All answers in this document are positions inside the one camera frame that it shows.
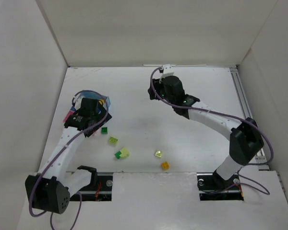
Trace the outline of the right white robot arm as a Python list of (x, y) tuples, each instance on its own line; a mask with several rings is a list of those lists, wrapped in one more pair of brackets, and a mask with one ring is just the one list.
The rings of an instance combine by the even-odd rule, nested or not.
[(199, 122), (223, 135), (229, 141), (229, 155), (213, 172), (212, 179), (220, 187), (229, 185), (233, 175), (246, 166), (264, 146), (256, 122), (223, 116), (200, 99), (185, 93), (176, 76), (151, 79), (148, 93), (151, 100), (163, 100), (175, 113)]

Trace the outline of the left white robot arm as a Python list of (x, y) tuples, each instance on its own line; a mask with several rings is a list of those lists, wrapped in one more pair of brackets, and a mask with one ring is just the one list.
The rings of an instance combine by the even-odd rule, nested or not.
[(81, 99), (80, 107), (66, 119), (60, 140), (45, 165), (25, 181), (31, 216), (36, 216), (34, 209), (62, 214), (74, 194), (97, 184), (94, 167), (81, 165), (71, 176), (65, 174), (81, 143), (111, 118), (105, 97)]

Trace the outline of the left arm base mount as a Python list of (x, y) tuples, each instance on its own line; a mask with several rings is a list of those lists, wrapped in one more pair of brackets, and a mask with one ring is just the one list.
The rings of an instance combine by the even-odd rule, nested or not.
[(92, 177), (90, 183), (80, 189), (84, 202), (107, 202), (112, 200), (113, 173), (100, 173), (96, 168), (83, 165), (77, 169), (90, 172)]

